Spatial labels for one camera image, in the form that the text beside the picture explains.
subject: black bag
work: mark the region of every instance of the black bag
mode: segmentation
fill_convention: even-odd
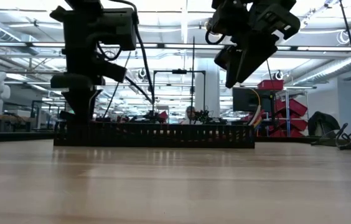
[[[339,129],[339,122],[333,116],[319,111],[308,120],[308,135],[311,137],[322,137],[330,131]]]

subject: black plastic crate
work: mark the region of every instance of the black plastic crate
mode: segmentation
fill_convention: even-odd
[[[251,126],[90,123],[59,125],[55,146],[254,148]]]

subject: white pillar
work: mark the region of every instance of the white pillar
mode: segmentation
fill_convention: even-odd
[[[220,116],[220,69],[212,58],[198,58],[195,64],[195,70],[206,71],[206,85],[204,75],[195,74],[195,109],[197,111],[208,109],[213,111],[214,118]],[[204,108],[204,86],[206,86],[206,100]]]

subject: ceiling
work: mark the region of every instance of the ceiling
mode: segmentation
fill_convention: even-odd
[[[205,30],[199,25],[212,16],[214,10],[211,8],[211,0],[184,0],[166,1],[163,0],[133,0],[139,10],[139,30],[144,43],[168,43],[168,44],[191,44],[194,39],[196,44],[205,43]],[[101,1],[105,8],[126,7],[111,1]],[[345,12],[351,27],[351,0],[344,0]],[[340,30],[345,27],[342,13],[338,5],[326,9],[322,12],[308,17],[310,12],[320,9],[324,5],[324,0],[297,0],[292,9],[292,13],[307,22],[307,26],[302,27],[300,32],[288,41],[279,41],[278,45],[285,46],[329,46],[348,47],[348,43],[340,43]],[[40,42],[63,42],[62,25],[50,18],[50,12],[57,6],[70,9],[64,0],[30,1],[30,0],[0,0],[0,27],[6,31],[20,36],[21,34],[31,35]],[[225,39],[222,44],[230,44]],[[197,61],[200,58],[214,58],[218,50],[197,50]],[[131,54],[127,68],[131,70],[134,78],[138,79],[138,71],[143,68],[141,60],[142,53],[136,50]],[[183,49],[147,49],[150,70],[167,70],[192,68],[192,51]],[[128,52],[122,52],[116,63],[124,65],[128,57]],[[294,75],[297,68],[301,71],[309,71],[318,67],[321,63],[330,62],[335,59],[351,57],[350,53],[343,52],[277,52],[268,62],[271,71],[280,70],[284,73]],[[63,72],[66,69],[66,62],[60,54],[60,47],[41,48],[40,54],[31,57],[30,54],[19,52],[14,48],[0,47],[0,70],[24,71],[32,64],[34,73],[39,72]],[[51,75],[22,75],[27,80],[47,82]],[[158,75],[157,82],[161,83],[190,83],[190,75]],[[249,77],[244,84],[255,85],[264,79],[268,79],[268,68],[266,63],[260,66],[257,71]],[[220,71],[220,83],[225,83],[226,73]],[[48,85],[40,85],[50,91],[50,97],[59,97],[49,90]],[[98,106],[105,107],[108,104],[108,96],[111,96],[115,86],[105,86],[104,95],[100,96]],[[164,86],[157,90],[161,103],[171,105],[172,111],[183,112],[189,101],[189,88]],[[221,90],[222,111],[232,107],[231,91]],[[135,111],[138,109],[148,110],[148,105],[143,101],[141,95],[137,95],[128,87],[120,88],[115,96],[114,107],[122,107],[125,111]]]

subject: wooden table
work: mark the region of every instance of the wooden table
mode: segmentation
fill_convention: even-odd
[[[0,224],[351,224],[351,151],[0,143]]]

